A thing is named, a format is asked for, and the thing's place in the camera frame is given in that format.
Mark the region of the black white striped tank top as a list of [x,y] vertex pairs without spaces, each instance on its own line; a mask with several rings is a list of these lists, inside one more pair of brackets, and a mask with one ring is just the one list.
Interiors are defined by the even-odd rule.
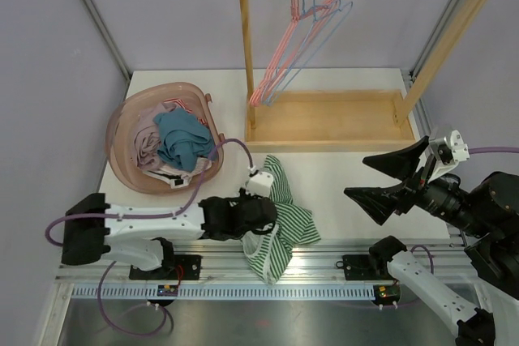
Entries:
[[145,170],[144,174],[165,182],[171,189],[181,189],[189,186],[193,177],[192,173],[173,169],[166,165],[155,170]]

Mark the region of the green white striped tank top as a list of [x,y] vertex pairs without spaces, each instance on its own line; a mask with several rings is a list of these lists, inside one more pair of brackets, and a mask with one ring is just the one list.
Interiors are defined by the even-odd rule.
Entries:
[[275,177],[269,198],[277,209],[277,226],[267,235],[246,233],[241,243],[250,269],[264,283],[274,285],[288,267],[293,248],[318,242],[320,233],[312,212],[294,202],[289,179],[280,160],[268,155],[263,168]]

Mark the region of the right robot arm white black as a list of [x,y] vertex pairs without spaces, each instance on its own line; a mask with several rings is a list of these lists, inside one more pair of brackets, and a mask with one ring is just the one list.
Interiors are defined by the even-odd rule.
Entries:
[[518,177],[496,171],[470,192],[451,172],[473,149],[456,130],[425,136],[363,163],[399,182],[392,187],[350,187],[345,195],[378,225],[418,207],[475,238],[464,251],[482,281],[490,309],[479,308],[438,280],[394,236],[369,249],[368,268],[378,278],[406,284],[455,335],[458,345],[518,343]]

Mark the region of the mauve pink tank top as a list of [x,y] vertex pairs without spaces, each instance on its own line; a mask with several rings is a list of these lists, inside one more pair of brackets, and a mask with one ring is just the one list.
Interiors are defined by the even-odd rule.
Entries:
[[159,169],[164,162],[157,154],[161,139],[157,124],[153,121],[159,113],[168,113],[178,105],[174,102],[162,102],[139,112],[138,121],[131,136],[131,160],[142,171]]

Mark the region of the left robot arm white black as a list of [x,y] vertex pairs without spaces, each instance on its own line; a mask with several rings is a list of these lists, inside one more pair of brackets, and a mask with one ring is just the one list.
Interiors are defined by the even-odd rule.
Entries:
[[247,233],[268,235],[276,226],[273,201],[245,191],[187,208],[124,207],[94,193],[66,212],[61,262],[82,266],[110,260],[135,268],[139,280],[150,275],[164,280],[177,266],[177,241],[239,240]]

